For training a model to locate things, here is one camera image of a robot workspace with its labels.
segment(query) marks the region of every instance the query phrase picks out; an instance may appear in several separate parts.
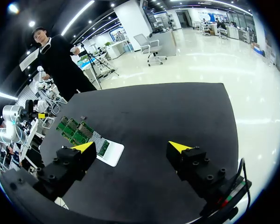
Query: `white desk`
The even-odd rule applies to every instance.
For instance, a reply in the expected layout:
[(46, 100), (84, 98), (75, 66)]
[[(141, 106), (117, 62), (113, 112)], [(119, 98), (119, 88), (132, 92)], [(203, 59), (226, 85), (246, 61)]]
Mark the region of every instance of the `white desk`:
[(227, 36), (229, 38), (237, 39), (238, 40), (238, 29), (234, 27), (226, 27), (227, 29)]
[(216, 24), (208, 24), (210, 30), (214, 31), (215, 36), (220, 36), (220, 33), (218, 33), (218, 28)]
[(128, 40), (119, 41), (119, 42), (116, 42), (114, 44), (107, 46), (107, 52), (111, 59), (118, 58), (120, 55), (122, 55), (125, 52), (125, 50), (124, 50), (125, 43), (127, 43), (130, 51), (132, 52), (132, 49), (130, 48), (130, 45), (128, 44)]
[[(160, 41), (160, 46), (163, 46), (158, 51), (158, 56), (176, 56), (176, 41), (173, 31), (169, 31), (153, 34), (152, 37), (147, 37), (148, 41)], [(152, 43), (152, 47), (156, 46), (157, 42)]]

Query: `gray office chair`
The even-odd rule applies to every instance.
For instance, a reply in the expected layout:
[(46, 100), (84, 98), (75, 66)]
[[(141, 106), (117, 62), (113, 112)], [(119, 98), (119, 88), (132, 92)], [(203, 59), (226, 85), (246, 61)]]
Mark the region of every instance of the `gray office chair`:
[[(158, 51), (162, 49), (162, 46), (160, 46), (160, 41), (159, 40), (154, 40), (154, 41), (148, 41), (148, 39), (143, 35), (139, 34), (134, 36), (135, 40), (138, 42), (138, 44), (141, 47), (141, 52), (143, 54), (149, 54), (148, 55), (148, 66), (150, 66), (150, 62), (155, 59), (155, 61), (158, 61), (160, 64), (163, 64), (163, 62), (160, 60), (160, 57), (165, 57), (165, 60), (167, 60), (166, 56), (157, 56)], [(157, 46), (152, 47), (151, 43), (153, 42), (158, 42)]]
[(228, 40), (228, 38), (226, 37), (226, 35), (227, 35), (227, 30), (226, 29), (219, 28), (218, 31), (220, 33), (220, 36), (219, 36), (220, 38)]

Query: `yellow triangle marker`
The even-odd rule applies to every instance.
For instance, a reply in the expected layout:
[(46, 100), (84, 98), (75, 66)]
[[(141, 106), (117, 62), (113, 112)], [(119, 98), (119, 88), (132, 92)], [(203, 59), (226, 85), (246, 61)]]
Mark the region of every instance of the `yellow triangle marker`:
[(169, 141), (169, 143), (170, 143), (174, 148), (176, 148), (176, 150), (177, 150), (179, 153), (182, 153), (182, 151), (183, 151), (183, 150), (186, 150), (187, 148), (190, 148), (190, 149), (193, 148), (193, 147), (184, 146), (184, 145), (181, 145), (181, 144), (172, 142), (172, 141)]
[(83, 153), (92, 143), (93, 143), (93, 141), (87, 142), (87, 143), (82, 144), (82, 145), (74, 146), (72, 148), (75, 148), (76, 150), (80, 150), (81, 153)]

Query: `workbench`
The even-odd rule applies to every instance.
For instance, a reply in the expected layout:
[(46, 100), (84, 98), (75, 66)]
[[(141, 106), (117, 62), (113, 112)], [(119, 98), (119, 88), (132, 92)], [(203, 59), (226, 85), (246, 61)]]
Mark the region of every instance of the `workbench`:
[(79, 93), (58, 114), (40, 151), (45, 165), (62, 145), (62, 116), (85, 122), (123, 144), (116, 167), (95, 160), (63, 197), (70, 210), (103, 220), (182, 224), (199, 217), (205, 201), (182, 182), (166, 158), (167, 142), (199, 146), (231, 178), (238, 166), (238, 136), (223, 84), (136, 85)]

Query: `glass wall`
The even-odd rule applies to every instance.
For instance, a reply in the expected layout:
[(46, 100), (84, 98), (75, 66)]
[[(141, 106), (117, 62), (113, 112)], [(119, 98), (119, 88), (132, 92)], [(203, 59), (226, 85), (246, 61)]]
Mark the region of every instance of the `glass wall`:
[(239, 21), (238, 21), (238, 14), (236, 13), (231, 13), (232, 17), (233, 17), (233, 21), (237, 24), (237, 27), (240, 28), (239, 26)]
[(237, 13), (227, 13), (229, 22), (235, 22), (237, 24), (237, 27), (244, 28), (249, 31), (255, 33), (255, 26), (254, 26), (254, 20), (253, 17), (249, 15), (242, 15)]
[(238, 21), (239, 21), (239, 26), (247, 30), (247, 25), (246, 25), (244, 15), (238, 14)]

